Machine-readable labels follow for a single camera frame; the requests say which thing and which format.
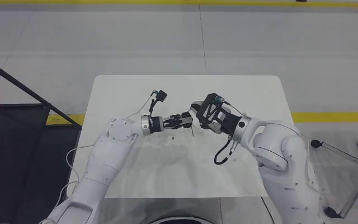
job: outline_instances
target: tabletop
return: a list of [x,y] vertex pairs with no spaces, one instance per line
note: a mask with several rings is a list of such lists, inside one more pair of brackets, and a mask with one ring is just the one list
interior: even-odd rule
[[[95,143],[111,118],[138,111],[152,90],[168,94],[153,116],[188,111],[191,103],[217,93],[241,112],[262,120],[279,119],[293,124],[276,76],[131,75],[98,76],[92,87],[78,146]],[[149,104],[143,110],[149,110]],[[216,152],[227,141],[225,134],[180,128],[138,138],[106,198],[216,198],[267,196],[257,162],[237,147],[223,165],[214,164]],[[83,176],[92,147],[76,152],[73,167]],[[69,181],[75,181],[74,172]],[[67,189],[70,195],[73,185]]]

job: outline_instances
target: yellow line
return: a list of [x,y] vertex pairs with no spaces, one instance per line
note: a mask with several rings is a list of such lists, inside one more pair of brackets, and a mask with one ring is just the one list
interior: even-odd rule
[[[358,112],[293,112],[291,113],[294,123],[356,123],[358,122]],[[84,114],[69,114],[75,122],[83,124]],[[58,114],[50,114],[47,125],[70,124]]]
[[[68,116],[78,124],[80,125],[83,124],[84,114],[68,114]],[[46,124],[52,125],[52,124],[71,124],[71,123],[58,114],[50,114],[49,117],[47,118]]]
[[0,4],[176,4],[202,6],[358,7],[358,2],[281,2],[255,0],[0,0]]
[[358,122],[358,112],[291,113],[294,123],[346,123]]

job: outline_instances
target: black metal frame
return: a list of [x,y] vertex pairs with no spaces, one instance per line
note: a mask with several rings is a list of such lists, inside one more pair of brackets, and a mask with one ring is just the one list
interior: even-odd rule
[[27,86],[25,86],[24,84],[22,84],[19,80],[15,79],[14,77],[12,77],[9,73],[5,72],[4,70],[0,69],[0,76],[4,77],[6,80],[8,80],[9,82],[11,82],[12,84],[14,84],[15,86],[17,86],[18,88],[20,88],[22,91],[26,92],[27,94],[29,94],[30,96],[32,96],[33,98],[35,98],[36,100],[38,100],[39,102],[41,102],[42,104],[44,104],[45,106],[48,106],[50,108],[50,110],[53,110],[54,112],[56,112],[57,114],[59,114],[60,116],[62,116],[64,119],[66,119],[67,121],[69,121],[70,123],[72,123],[76,128],[79,128],[79,130],[82,129],[82,126],[80,124],[78,124],[77,122],[75,122],[73,119],[71,119],[69,116],[67,116],[66,114],[64,114],[62,111],[60,111],[58,108],[56,108],[54,105],[52,105],[51,103],[47,102],[44,98],[42,98],[41,96],[39,96],[37,93],[33,92],[31,89],[29,89]]

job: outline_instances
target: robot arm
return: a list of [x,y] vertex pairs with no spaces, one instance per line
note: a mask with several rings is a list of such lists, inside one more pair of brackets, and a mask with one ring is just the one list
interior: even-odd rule
[[[307,175],[310,184],[317,182],[313,172],[306,172],[306,165],[309,168],[312,165],[307,161],[307,149],[299,130],[279,120],[264,122],[245,115],[236,116],[223,107],[224,104],[230,106],[217,94],[209,94],[204,102],[194,102],[191,109],[202,128],[217,134],[223,132],[229,136],[228,143],[233,141],[228,157],[240,144],[257,160],[263,185],[283,224],[322,224],[318,215],[320,195],[307,184]],[[253,137],[259,127],[264,130]],[[216,164],[228,160],[226,157],[217,162],[217,155]]]
[[168,118],[145,115],[137,121],[129,118],[111,120],[108,128],[96,141],[84,176],[73,194],[55,207],[42,223],[94,223],[98,216],[98,206],[123,168],[138,137],[149,136],[165,129],[190,128],[191,124],[192,117],[188,112]]

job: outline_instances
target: concrete floor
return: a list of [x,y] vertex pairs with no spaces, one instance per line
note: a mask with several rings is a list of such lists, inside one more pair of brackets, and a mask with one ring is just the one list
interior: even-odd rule
[[[86,112],[99,74],[270,74],[280,77],[292,112],[358,111],[357,18],[346,8],[0,6],[0,67],[67,114]],[[1,104],[30,102],[1,79]],[[357,124],[298,127],[356,155]],[[322,181],[326,201],[339,210],[357,167],[340,161],[334,170],[342,174]],[[106,223],[168,213],[270,223],[260,198],[107,199],[102,206]],[[355,223],[357,214],[335,223]]]

